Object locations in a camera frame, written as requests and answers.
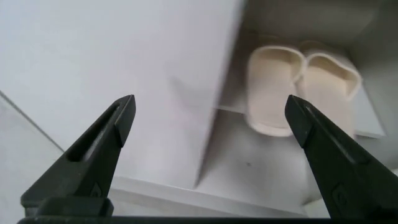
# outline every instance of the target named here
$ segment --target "cabinet door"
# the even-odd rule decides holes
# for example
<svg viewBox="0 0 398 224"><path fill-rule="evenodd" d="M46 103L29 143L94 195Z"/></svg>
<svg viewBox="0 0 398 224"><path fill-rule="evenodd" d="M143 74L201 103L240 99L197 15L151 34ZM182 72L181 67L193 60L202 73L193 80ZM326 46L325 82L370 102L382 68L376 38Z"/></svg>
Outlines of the cabinet door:
<svg viewBox="0 0 398 224"><path fill-rule="evenodd" d="M134 94L115 175L192 188L241 5L1 1L0 90L63 149Z"/></svg>

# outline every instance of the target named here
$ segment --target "slipper pair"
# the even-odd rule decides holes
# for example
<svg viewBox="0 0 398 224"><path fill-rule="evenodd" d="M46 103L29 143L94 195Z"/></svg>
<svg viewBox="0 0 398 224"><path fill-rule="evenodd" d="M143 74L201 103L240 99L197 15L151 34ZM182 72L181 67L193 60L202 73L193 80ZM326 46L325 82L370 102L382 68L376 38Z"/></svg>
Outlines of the slipper pair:
<svg viewBox="0 0 398 224"><path fill-rule="evenodd" d="M350 100L361 82L355 66L335 49L312 41L297 48L273 38L249 58L246 120L259 133L290 136L284 108L287 97L296 95L354 136Z"/></svg>

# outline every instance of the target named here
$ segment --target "slipper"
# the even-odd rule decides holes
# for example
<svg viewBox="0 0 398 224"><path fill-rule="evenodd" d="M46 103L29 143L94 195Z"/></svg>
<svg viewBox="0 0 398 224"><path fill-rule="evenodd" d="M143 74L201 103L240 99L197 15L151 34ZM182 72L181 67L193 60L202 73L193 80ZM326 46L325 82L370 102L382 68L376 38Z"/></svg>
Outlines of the slipper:
<svg viewBox="0 0 398 224"><path fill-rule="evenodd" d="M300 50L307 58L298 92L346 134L354 136L350 100L358 92L362 78L342 52L319 42L306 41Z"/></svg>
<svg viewBox="0 0 398 224"><path fill-rule="evenodd" d="M305 58L293 45L272 44L256 49L248 62L246 121L254 130L270 136L290 136L284 108L289 95L297 95Z"/></svg>

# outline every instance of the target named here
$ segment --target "white shelf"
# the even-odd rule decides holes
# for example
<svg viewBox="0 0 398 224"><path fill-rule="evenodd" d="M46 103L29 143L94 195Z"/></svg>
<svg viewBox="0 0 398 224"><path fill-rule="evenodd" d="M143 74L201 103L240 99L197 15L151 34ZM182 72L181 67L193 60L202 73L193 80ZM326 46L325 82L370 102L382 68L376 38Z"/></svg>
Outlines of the white shelf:
<svg viewBox="0 0 398 224"><path fill-rule="evenodd" d="M201 177L193 190L115 177L113 189L249 217L304 217L320 197L294 137L258 134L243 114L218 110Z"/></svg>
<svg viewBox="0 0 398 224"><path fill-rule="evenodd" d="M261 45L261 38L256 34L244 34L238 41L233 62L230 65L229 72L224 84L218 109L232 111L236 113L245 113L246 111L246 62L249 54ZM372 104L364 90L361 87L358 94L353 99L354 126L355 134L370 138L381 138L385 136L382 126L377 118Z"/></svg>
<svg viewBox="0 0 398 224"><path fill-rule="evenodd" d="M294 137L258 134L243 114L219 110L196 189L278 210L303 213L318 187Z"/></svg>

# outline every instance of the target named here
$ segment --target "black plastic part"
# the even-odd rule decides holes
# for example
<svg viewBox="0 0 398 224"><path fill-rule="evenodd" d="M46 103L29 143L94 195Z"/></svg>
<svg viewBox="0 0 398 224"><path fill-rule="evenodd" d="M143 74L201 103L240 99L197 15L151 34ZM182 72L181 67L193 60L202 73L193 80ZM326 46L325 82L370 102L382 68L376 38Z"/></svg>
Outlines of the black plastic part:
<svg viewBox="0 0 398 224"><path fill-rule="evenodd" d="M116 100L22 195L25 215L35 215L46 198L106 198L135 113L133 95Z"/></svg>
<svg viewBox="0 0 398 224"><path fill-rule="evenodd" d="M143 224L298 224L298 223L348 223L343 220L330 219L283 219L283 218L202 218L202 217L29 217L24 218L19 224L54 224L54 223L92 223L92 224L128 224L128 223L143 223ZM352 220L349 223L376 223L372 221L356 222Z"/></svg>
<svg viewBox="0 0 398 224"><path fill-rule="evenodd" d="M62 197L43 200L35 216L109 217L112 213L108 198Z"/></svg>
<svg viewBox="0 0 398 224"><path fill-rule="evenodd" d="M332 218L398 218L398 177L309 102L290 95L285 117Z"/></svg>

